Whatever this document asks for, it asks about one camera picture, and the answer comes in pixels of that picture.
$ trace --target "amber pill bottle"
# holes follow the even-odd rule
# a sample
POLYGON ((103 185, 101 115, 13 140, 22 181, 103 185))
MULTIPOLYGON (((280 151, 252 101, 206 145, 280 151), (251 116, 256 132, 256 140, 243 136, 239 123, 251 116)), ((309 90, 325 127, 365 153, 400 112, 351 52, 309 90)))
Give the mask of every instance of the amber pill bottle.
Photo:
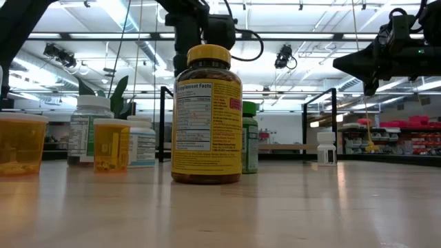
POLYGON ((174 84, 172 178, 223 184, 242 172, 242 83, 231 55, 218 45, 188 52, 189 69, 174 84))

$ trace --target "green bottle cap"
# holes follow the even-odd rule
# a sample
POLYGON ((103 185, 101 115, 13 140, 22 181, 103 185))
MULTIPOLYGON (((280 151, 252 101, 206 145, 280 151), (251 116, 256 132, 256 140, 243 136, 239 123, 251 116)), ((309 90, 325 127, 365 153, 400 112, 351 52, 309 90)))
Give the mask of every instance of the green bottle cap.
POLYGON ((257 113, 257 104, 249 101, 242 102, 242 113, 243 114, 252 114, 253 116, 257 113))

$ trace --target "laboratory room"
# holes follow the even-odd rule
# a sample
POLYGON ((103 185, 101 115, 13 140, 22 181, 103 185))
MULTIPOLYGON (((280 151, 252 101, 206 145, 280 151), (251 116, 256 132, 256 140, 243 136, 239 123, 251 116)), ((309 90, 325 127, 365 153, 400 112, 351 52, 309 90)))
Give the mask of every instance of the laboratory room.
POLYGON ((440 247, 441 0, 0 7, 0 247, 440 247))

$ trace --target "white pill bottle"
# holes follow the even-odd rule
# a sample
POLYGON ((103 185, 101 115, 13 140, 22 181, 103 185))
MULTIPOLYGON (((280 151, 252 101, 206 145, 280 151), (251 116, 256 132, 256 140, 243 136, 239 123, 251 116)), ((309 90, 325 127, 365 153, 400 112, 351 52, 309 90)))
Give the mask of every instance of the white pill bottle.
POLYGON ((152 119, 146 116, 129 116, 129 168, 153 167, 156 164, 156 132, 152 119))
POLYGON ((334 142, 336 135, 333 132, 319 132, 317 133, 317 160, 319 166, 336 166, 337 153, 334 142))

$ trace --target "yellow bottle cap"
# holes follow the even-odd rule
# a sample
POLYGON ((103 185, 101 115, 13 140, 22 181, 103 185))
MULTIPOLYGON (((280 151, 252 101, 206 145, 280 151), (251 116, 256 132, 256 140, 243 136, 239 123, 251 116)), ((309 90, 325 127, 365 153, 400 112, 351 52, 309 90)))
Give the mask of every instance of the yellow bottle cap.
POLYGON ((229 53, 229 50, 227 50, 224 47, 221 47, 219 45, 197 45, 195 47, 192 47, 188 51, 187 55, 187 64, 189 65, 192 61, 195 61, 197 59, 218 59, 221 61, 225 61, 228 64, 231 64, 232 56, 229 53))

